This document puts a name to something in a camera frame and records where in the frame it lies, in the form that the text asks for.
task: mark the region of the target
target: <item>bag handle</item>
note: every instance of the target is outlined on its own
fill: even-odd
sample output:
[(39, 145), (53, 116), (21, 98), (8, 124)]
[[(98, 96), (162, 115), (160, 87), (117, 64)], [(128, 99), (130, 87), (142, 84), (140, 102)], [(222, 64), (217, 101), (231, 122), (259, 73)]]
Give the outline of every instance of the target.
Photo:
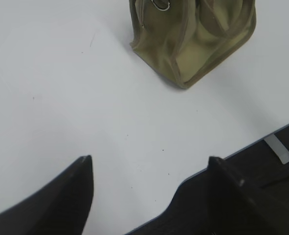
[(211, 34), (217, 37), (233, 38), (239, 35), (251, 19), (255, 10), (255, 0), (243, 0), (238, 19), (225, 30), (214, 11), (215, 0), (201, 0), (200, 21)]
[(168, 11), (170, 8), (170, 1), (169, 0), (151, 0), (153, 5), (160, 11)]

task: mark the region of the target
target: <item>metal buckle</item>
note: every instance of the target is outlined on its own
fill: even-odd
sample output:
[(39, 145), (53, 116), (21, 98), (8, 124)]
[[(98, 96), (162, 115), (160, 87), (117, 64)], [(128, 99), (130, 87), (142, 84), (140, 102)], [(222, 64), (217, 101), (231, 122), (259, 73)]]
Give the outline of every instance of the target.
[(160, 8), (159, 6), (157, 6), (157, 4), (155, 3), (154, 0), (151, 0), (151, 2), (153, 3), (153, 5), (157, 8), (157, 10), (159, 11), (168, 11), (170, 8), (170, 1), (168, 1), (168, 6), (166, 8)]

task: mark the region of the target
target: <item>handbag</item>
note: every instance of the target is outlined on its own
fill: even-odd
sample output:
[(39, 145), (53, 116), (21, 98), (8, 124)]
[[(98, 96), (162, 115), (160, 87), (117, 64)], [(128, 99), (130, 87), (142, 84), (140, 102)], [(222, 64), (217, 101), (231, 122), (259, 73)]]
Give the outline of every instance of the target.
[(241, 47), (255, 0), (130, 0), (131, 46), (157, 73), (189, 88)]

